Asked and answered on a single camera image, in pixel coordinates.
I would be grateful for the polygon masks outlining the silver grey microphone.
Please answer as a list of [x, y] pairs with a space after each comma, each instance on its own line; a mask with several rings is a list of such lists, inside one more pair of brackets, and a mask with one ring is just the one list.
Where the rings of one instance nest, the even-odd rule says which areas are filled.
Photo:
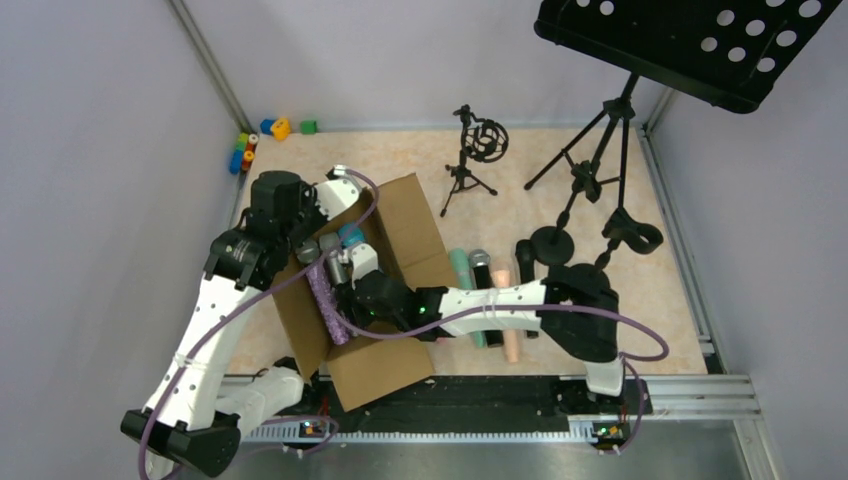
[[341, 241], [337, 233], [327, 233], [319, 237], [319, 247], [322, 253], [326, 253], [325, 265], [332, 286], [343, 285], [349, 281], [349, 275], [345, 266], [340, 261], [339, 254]]

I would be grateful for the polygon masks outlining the purple glitter microphone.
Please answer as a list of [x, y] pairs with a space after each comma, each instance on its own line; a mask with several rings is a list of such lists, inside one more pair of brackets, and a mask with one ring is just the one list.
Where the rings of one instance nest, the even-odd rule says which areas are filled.
[[316, 300], [332, 343], [343, 345], [351, 339], [351, 332], [342, 323], [342, 315], [338, 310], [324, 262], [320, 260], [321, 254], [318, 243], [313, 239], [305, 240], [295, 250], [299, 263], [304, 267], [305, 278]]

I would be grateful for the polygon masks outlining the teal blue microphone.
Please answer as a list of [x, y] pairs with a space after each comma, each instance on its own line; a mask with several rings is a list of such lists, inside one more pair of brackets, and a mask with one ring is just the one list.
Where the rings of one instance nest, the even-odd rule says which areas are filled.
[[337, 231], [337, 234], [339, 236], [340, 245], [342, 249], [347, 249], [351, 246], [366, 241], [365, 234], [363, 233], [361, 228], [356, 226], [354, 223], [344, 224]]

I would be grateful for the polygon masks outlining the brown cardboard box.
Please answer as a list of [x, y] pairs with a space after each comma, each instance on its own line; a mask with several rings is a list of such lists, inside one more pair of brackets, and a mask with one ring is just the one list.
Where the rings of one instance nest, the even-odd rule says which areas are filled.
[[380, 185], [379, 196], [363, 191], [357, 203], [322, 228], [338, 230], [370, 206], [375, 212], [361, 228], [375, 249], [379, 268], [355, 281], [356, 323], [369, 331], [344, 344], [333, 343], [315, 294], [292, 259], [279, 273], [272, 298], [288, 336], [298, 370], [309, 379], [326, 366], [341, 408], [352, 411], [434, 373], [425, 343], [400, 337], [436, 319], [437, 303], [416, 294], [424, 287], [457, 284], [447, 250], [417, 175]]

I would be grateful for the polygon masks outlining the black microphone silver grille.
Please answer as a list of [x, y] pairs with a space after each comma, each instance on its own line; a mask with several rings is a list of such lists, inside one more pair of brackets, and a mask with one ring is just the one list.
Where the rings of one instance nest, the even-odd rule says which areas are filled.
[[[477, 289], [489, 289], [494, 286], [491, 270], [490, 255], [483, 249], [475, 249], [469, 253], [469, 265], [474, 275], [475, 287]], [[499, 330], [481, 331], [485, 346], [488, 348], [499, 348], [503, 346], [503, 334]]]

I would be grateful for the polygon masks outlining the beige pink microphone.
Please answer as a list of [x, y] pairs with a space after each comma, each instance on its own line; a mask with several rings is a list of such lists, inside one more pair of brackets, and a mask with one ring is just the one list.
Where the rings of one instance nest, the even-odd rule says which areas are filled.
[[[494, 286], [497, 288], [506, 288], [512, 285], [511, 270], [504, 262], [494, 264], [492, 271], [492, 279]], [[516, 364], [520, 360], [520, 341], [518, 331], [508, 329], [502, 331], [503, 336], [503, 353], [506, 361], [509, 364]]]

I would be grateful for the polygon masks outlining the black round-base stand with clip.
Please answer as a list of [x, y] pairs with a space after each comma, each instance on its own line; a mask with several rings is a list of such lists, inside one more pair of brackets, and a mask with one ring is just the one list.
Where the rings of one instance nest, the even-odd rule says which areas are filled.
[[566, 226], [577, 197], [584, 195], [590, 203], [596, 203], [601, 196], [602, 186], [597, 180], [596, 168], [591, 161], [585, 160], [574, 165], [571, 174], [574, 177], [571, 195], [555, 224], [538, 228], [530, 237], [536, 259], [546, 266], [564, 265], [574, 254], [574, 241], [566, 232]]

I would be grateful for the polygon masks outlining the black shock mount tripod stand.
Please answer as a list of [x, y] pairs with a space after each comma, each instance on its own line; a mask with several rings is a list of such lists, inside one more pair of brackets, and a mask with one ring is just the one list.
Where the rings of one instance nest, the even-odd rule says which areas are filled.
[[468, 104], [455, 110], [453, 115], [459, 118], [462, 125], [459, 160], [457, 165], [445, 166], [453, 179], [453, 185], [441, 209], [442, 218], [448, 213], [450, 202], [456, 194], [482, 187], [490, 195], [498, 195], [496, 189], [471, 171], [468, 162], [495, 163], [505, 156], [509, 147], [509, 135], [505, 127], [492, 119], [478, 117]]

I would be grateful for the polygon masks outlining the black round-base stand with holder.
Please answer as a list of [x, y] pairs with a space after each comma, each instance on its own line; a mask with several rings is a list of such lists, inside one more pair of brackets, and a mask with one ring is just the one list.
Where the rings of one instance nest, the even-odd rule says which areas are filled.
[[606, 249], [593, 263], [578, 263], [572, 269], [582, 272], [602, 272], [612, 254], [626, 244], [634, 253], [649, 255], [664, 243], [664, 235], [655, 225], [636, 221], [625, 207], [617, 207], [605, 223], [601, 235], [607, 239]]

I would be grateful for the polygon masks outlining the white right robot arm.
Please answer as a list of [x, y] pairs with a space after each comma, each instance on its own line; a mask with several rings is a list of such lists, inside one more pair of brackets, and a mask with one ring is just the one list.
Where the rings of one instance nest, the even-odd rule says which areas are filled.
[[355, 330], [374, 320], [389, 322], [400, 336], [432, 342], [484, 331], [546, 334], [583, 362], [594, 394], [618, 397], [624, 387], [619, 358], [619, 295], [605, 273], [589, 264], [555, 266], [546, 277], [517, 286], [412, 289], [373, 270], [354, 277], [349, 297], [363, 312]]

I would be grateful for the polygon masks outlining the black music stand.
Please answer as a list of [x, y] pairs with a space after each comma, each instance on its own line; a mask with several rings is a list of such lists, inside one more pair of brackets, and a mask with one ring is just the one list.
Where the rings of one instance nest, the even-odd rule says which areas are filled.
[[622, 68], [604, 104], [614, 129], [633, 118], [647, 78], [736, 114], [755, 112], [838, 7], [836, 1], [544, 1], [538, 37]]

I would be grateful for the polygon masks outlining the orange cylinder toy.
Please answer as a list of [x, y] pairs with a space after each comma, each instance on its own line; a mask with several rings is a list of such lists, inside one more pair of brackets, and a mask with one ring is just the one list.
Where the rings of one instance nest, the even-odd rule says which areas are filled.
[[254, 159], [255, 153], [253, 151], [245, 151], [242, 157], [241, 170], [244, 172], [249, 171]]

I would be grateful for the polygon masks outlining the blue cylinder toy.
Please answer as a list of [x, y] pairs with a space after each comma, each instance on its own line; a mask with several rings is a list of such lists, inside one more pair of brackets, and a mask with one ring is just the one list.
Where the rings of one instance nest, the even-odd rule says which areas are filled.
[[230, 159], [229, 162], [229, 172], [233, 175], [238, 175], [242, 171], [242, 164], [244, 161], [244, 150], [236, 149]]

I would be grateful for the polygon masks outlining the blue toy block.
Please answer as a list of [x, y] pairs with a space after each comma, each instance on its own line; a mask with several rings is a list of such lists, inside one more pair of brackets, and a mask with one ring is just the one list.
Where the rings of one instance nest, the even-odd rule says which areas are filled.
[[264, 135], [272, 135], [272, 128], [275, 124], [275, 119], [264, 119], [260, 123], [260, 130]]

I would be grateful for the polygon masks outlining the green toy block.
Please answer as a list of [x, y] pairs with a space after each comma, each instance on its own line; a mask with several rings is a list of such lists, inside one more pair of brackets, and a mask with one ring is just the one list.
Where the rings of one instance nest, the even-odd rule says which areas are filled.
[[303, 120], [300, 122], [300, 133], [303, 135], [315, 135], [318, 133], [318, 122], [316, 120]]

